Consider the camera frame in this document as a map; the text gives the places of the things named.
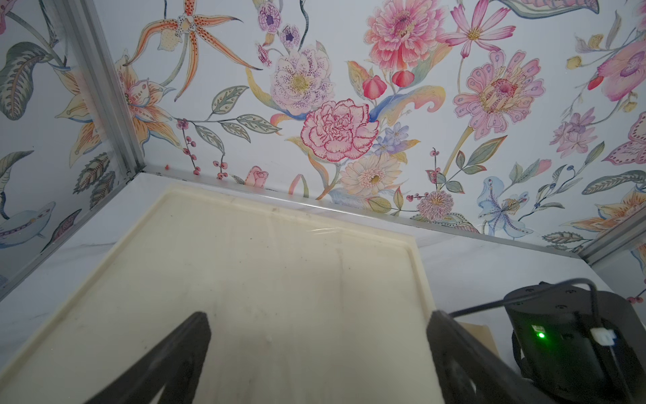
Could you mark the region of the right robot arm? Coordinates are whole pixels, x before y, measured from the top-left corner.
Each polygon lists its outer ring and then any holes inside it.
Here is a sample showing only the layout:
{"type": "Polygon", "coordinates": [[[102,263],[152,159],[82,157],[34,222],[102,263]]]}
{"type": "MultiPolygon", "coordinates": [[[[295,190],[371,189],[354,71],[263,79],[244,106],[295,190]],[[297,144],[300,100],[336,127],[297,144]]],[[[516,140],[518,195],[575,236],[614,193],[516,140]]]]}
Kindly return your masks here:
{"type": "Polygon", "coordinates": [[[516,364],[523,377],[564,403],[643,403],[645,326],[609,291],[540,283],[507,294],[516,364]]]}

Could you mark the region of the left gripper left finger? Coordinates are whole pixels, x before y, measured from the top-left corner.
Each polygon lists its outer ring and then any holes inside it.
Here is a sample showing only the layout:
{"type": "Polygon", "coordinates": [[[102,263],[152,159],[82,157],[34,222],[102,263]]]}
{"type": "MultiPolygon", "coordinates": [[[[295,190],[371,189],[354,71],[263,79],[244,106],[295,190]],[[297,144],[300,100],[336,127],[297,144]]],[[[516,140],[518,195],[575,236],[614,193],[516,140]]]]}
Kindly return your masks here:
{"type": "Polygon", "coordinates": [[[210,340],[208,317],[197,311],[88,402],[193,402],[210,340]]]}

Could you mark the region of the cream drawer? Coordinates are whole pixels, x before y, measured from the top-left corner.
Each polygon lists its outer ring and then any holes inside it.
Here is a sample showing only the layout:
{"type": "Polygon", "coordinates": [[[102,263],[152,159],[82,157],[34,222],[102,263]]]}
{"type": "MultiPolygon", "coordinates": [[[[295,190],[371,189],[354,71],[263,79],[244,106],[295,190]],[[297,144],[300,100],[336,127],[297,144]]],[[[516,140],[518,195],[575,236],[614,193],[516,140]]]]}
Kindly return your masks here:
{"type": "Polygon", "coordinates": [[[484,325],[475,325],[470,323],[459,322],[459,325],[462,326],[470,335],[472,335],[476,340],[478,340],[482,345],[488,348],[493,355],[499,357],[498,349],[496,348],[496,343],[491,333],[491,330],[484,325]]]}

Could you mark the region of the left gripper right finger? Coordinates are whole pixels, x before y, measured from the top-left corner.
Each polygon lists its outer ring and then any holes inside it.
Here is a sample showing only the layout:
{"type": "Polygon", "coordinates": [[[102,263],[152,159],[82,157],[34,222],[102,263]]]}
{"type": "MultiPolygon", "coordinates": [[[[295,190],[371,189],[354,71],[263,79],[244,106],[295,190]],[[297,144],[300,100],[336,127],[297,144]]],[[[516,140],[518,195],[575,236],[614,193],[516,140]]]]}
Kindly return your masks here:
{"type": "Polygon", "coordinates": [[[446,403],[552,403],[444,311],[427,325],[442,398],[446,403]]]}

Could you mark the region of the cream drawer cabinet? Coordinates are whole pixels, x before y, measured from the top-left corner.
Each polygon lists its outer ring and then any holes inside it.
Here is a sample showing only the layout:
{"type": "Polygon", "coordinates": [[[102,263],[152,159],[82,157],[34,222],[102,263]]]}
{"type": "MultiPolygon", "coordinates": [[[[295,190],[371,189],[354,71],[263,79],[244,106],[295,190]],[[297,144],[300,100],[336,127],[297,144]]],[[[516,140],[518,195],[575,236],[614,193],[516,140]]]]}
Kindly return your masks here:
{"type": "Polygon", "coordinates": [[[440,403],[411,237],[173,187],[1,377],[4,403],[84,403],[197,311],[193,403],[440,403]]]}

